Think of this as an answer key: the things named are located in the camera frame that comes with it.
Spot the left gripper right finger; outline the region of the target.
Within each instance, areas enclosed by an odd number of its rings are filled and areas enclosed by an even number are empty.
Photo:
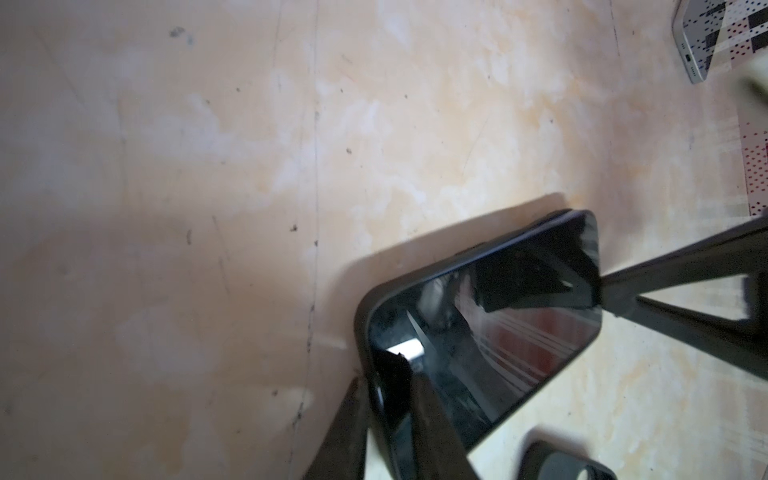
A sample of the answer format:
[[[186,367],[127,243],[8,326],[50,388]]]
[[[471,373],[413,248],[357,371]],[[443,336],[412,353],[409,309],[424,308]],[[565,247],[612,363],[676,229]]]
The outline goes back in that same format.
[[[402,355],[374,352],[374,414],[395,479],[476,479],[433,384]]]

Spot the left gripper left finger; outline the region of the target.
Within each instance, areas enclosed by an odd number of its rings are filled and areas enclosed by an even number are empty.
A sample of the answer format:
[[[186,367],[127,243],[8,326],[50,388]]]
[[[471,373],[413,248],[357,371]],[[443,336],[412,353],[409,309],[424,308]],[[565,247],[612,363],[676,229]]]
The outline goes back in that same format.
[[[303,478],[363,479],[369,415],[367,382],[363,377],[355,377]]]

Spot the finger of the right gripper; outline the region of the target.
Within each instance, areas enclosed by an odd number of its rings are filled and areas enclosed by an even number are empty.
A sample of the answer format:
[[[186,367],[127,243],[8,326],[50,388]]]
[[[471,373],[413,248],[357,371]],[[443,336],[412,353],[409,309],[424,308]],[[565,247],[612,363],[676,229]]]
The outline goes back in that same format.
[[[748,316],[730,320],[647,298],[649,292],[744,275]],[[601,305],[760,378],[767,376],[767,217],[755,217],[601,279]]]

